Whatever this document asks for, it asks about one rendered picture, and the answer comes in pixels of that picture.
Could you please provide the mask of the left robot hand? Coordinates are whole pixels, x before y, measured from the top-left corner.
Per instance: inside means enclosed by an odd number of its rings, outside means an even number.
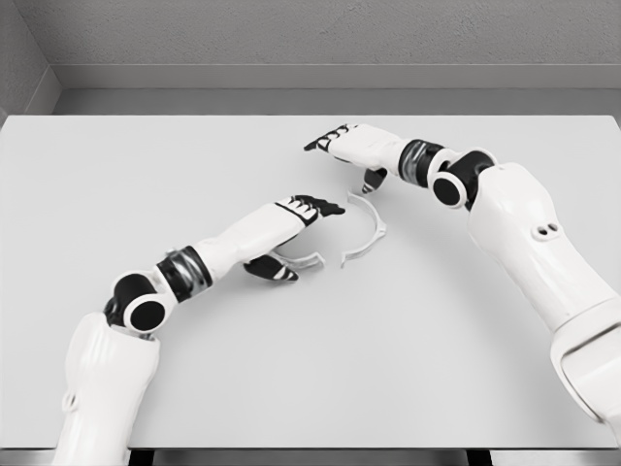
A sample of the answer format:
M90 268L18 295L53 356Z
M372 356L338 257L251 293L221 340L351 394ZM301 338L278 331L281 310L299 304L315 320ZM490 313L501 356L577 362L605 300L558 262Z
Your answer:
M277 283L294 283L298 274L272 256L278 246L295 238L321 217L340 216L345 208L306 194L286 197L262 206L241 220L248 234L240 245L244 269L251 275Z

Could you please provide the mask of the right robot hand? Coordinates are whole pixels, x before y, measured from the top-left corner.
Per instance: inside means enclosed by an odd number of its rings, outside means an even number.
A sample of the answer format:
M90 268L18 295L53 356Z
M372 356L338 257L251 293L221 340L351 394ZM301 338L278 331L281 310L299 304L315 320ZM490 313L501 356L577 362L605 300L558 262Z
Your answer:
M365 169L361 192L377 190L388 175L389 152L401 139L369 124L343 124L304 146L323 150L334 158Z

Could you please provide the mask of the thin white pipe clamp half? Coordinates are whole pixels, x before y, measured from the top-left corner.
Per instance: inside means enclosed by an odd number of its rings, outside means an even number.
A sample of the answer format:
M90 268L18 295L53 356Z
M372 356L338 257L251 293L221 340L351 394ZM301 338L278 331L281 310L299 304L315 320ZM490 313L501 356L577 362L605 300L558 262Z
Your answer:
M356 249L346 250L341 253L342 269L345 267L345 264L348 261L358 259L370 252L374 248L376 243L384 238L387 234L387 224L380 217L376 207L367 198L350 190L346 193L346 198L349 204L357 206L371 217L374 222L375 230L371 239L368 240L365 244Z
M282 262L288 268L297 271L314 266L324 266L325 259L319 252L313 252L303 257L292 258L280 254L277 251L272 251L271 256Z

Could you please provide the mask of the wide white table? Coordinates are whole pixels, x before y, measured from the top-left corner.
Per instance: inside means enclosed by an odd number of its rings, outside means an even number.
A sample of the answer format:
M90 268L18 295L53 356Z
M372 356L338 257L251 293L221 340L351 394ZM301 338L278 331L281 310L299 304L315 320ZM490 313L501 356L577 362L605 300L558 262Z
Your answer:
M51 449L65 357L119 275L260 206L339 204L363 173L305 151L339 116L10 116L0 129L0 448ZM293 284L234 268L163 325L135 448L598 449L536 312L450 210L386 180L284 247Z

